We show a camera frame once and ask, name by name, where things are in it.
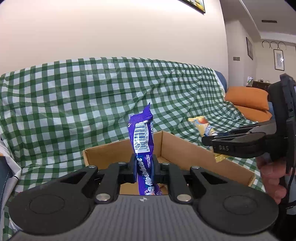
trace wall decoration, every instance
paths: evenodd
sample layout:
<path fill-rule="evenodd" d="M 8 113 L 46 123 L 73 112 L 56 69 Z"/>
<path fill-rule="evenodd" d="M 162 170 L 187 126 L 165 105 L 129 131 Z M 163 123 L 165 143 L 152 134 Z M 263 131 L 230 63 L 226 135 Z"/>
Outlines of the wall decoration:
<path fill-rule="evenodd" d="M 263 43 L 264 43 L 264 42 L 268 42 L 268 41 L 267 41 L 267 40 L 262 41 L 262 47 L 263 47 L 263 48 L 264 48 L 264 46 L 263 46 Z M 277 42 L 275 42 L 275 41 L 271 41 L 271 42 L 268 42 L 268 43 L 269 43 L 269 48 L 272 48 L 272 46 L 271 46 L 272 43 L 277 44 L 277 48 L 276 48 L 276 49 L 281 49 L 280 46 L 279 46 L 279 44 L 282 43 L 282 44 L 285 45 L 286 50 L 287 50 L 287 45 L 286 45 L 284 42 L 282 42 L 282 41 L 280 41 L 279 43 L 277 43 Z"/>
<path fill-rule="evenodd" d="M 274 67 L 276 70 L 285 71 L 284 53 L 280 49 L 274 49 Z"/>
<path fill-rule="evenodd" d="M 197 9 L 198 11 L 205 13 L 205 5 L 204 5 L 204 0 L 181 0 L 185 3 L 187 3 L 188 5 L 194 7 L 195 9 Z"/>
<path fill-rule="evenodd" d="M 246 37 L 247 39 L 247 48 L 248 48 L 248 56 L 253 60 L 253 46 L 250 40 Z"/>

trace cardboard box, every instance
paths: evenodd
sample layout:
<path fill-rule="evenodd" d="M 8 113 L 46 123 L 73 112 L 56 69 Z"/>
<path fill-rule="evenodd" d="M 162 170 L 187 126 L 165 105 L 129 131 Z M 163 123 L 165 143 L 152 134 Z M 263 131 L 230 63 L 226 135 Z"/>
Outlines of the cardboard box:
<path fill-rule="evenodd" d="M 111 163 L 129 162 L 132 153 L 130 140 L 125 139 L 88 148 L 83 151 L 83 158 L 86 166 L 96 165 L 99 169 L 106 169 Z M 227 159 L 217 163 L 212 152 L 165 131 L 154 133 L 154 154 L 160 163 L 174 163 L 181 169 L 189 170 L 191 166 L 200 166 L 248 186 L 255 180 L 252 171 Z M 138 184 L 121 185 L 120 194 L 138 195 Z"/>

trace green checkered cloth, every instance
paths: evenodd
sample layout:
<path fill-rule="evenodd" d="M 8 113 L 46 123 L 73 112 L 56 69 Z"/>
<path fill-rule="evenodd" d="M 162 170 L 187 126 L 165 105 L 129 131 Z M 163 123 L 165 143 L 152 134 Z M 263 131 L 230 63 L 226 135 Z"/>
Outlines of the green checkered cloth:
<path fill-rule="evenodd" d="M 83 167 L 82 150 L 128 138 L 129 115 L 151 103 L 155 131 L 202 145 L 188 117 L 218 132 L 252 122 L 226 102 L 214 71 L 141 58 L 57 61 L 0 77 L 0 131 L 22 174 L 15 194 Z M 232 158 L 257 174 L 254 159 Z M 14 232 L 5 212 L 4 240 Z"/>

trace white wall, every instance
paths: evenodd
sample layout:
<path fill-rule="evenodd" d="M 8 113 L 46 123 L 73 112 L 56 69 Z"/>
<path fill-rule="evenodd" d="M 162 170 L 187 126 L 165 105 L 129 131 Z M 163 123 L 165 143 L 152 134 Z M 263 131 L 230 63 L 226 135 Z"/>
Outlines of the white wall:
<path fill-rule="evenodd" d="M 249 76 L 256 78 L 254 42 L 238 20 L 226 22 L 225 28 L 228 46 L 229 86 L 246 86 Z M 253 60 L 248 56 L 246 37 L 253 44 Z M 234 61 L 233 57 L 240 57 L 240 61 Z"/>
<path fill-rule="evenodd" d="M 142 57 L 218 70 L 228 79 L 219 0 L 203 15 L 178 0 L 6 0 L 0 73 L 60 59 Z"/>
<path fill-rule="evenodd" d="M 268 43 L 264 43 L 264 48 L 262 43 L 256 43 L 256 54 L 257 54 L 257 69 L 256 76 L 257 79 L 268 80 L 270 83 L 275 83 L 280 81 L 279 76 L 283 73 L 287 73 L 296 80 L 296 49 L 294 44 L 286 43 L 287 50 L 283 44 L 280 44 L 280 48 L 284 53 L 284 64 L 285 71 L 276 70 L 274 68 L 274 50 L 269 48 Z"/>

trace alpenliebe logo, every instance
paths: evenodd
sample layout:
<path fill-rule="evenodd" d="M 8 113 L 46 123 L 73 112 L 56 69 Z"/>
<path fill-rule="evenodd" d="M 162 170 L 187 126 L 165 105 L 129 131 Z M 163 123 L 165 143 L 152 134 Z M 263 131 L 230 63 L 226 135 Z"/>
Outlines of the alpenliebe logo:
<path fill-rule="evenodd" d="M 140 171 L 142 171 L 142 175 L 145 177 L 145 184 L 148 185 L 148 186 L 152 186 L 153 185 L 152 180 L 149 177 L 149 173 L 147 172 L 147 170 L 146 170 L 146 168 L 144 166 L 142 158 L 138 157 L 137 161 L 138 161 L 138 165 L 140 167 Z"/>

